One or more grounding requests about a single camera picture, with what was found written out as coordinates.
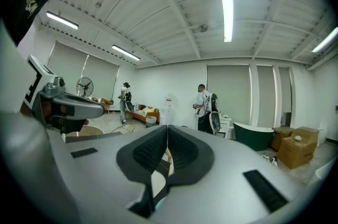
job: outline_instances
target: freestanding bathtub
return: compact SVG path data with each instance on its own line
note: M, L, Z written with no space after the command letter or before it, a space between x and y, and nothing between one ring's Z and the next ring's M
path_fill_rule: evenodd
M233 123L233 128L236 140L255 151L266 150L274 137L272 128L250 126L240 123Z

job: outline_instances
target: standing fan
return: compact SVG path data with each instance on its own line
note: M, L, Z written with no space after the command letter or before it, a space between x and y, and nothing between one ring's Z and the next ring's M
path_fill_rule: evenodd
M89 78L80 78L76 84L76 91L79 96L88 97L94 90L93 82Z

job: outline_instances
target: roller shade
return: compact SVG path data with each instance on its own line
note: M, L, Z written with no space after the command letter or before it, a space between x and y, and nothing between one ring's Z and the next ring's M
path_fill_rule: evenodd
M76 84L81 78L86 58L87 54L84 52L59 42L55 43L48 67L56 75L64 78L66 92L77 95Z
M257 66L259 80L258 126L273 127L276 113L276 89L272 66Z
M82 77L87 77L93 82L91 97L111 99L118 67L97 57L88 56Z
M292 95L289 68L279 68L281 84L281 112L292 111Z
M209 66L207 87L217 95L222 114L233 122L249 124L249 66Z

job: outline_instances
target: brown box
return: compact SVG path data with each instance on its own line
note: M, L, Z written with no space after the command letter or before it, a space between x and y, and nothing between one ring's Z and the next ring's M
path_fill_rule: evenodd
M300 127L293 131L290 137L283 138L277 158L290 169L309 162L317 148L319 130L308 127ZM294 140L300 136L300 142Z
M278 151L280 144L281 144L281 140L285 137L289 137L295 129L284 126L284 127L273 128L273 130L275 131L275 135L274 135L274 139L270 143L270 146L274 150Z

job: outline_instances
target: round table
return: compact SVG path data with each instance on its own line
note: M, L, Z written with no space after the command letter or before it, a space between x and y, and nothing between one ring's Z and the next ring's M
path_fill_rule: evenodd
M103 131L93 126L84 125L80 132L71 132L67 134L67 137L83 137L83 136L96 136L103 135Z

